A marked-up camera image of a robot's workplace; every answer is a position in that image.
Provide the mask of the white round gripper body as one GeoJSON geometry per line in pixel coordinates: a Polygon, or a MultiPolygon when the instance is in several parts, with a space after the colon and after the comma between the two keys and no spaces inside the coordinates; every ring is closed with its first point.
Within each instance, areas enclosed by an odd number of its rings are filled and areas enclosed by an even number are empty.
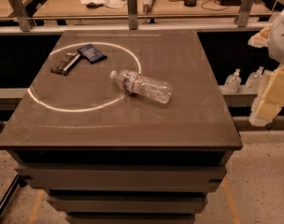
{"type": "Polygon", "coordinates": [[[284,9],[273,21],[269,34],[269,56],[284,63],[284,9]]]}

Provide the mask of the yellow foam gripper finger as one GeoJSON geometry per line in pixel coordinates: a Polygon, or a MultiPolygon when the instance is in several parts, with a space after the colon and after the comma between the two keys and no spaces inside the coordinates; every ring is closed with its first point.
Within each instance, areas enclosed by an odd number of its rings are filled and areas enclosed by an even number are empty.
{"type": "Polygon", "coordinates": [[[271,25],[262,28],[259,33],[249,39],[248,44],[254,48],[267,48],[269,46],[271,28],[271,25]]]}
{"type": "Polygon", "coordinates": [[[284,63],[274,71],[265,70],[254,99],[249,122],[263,127],[273,121],[284,107],[284,63]]]}

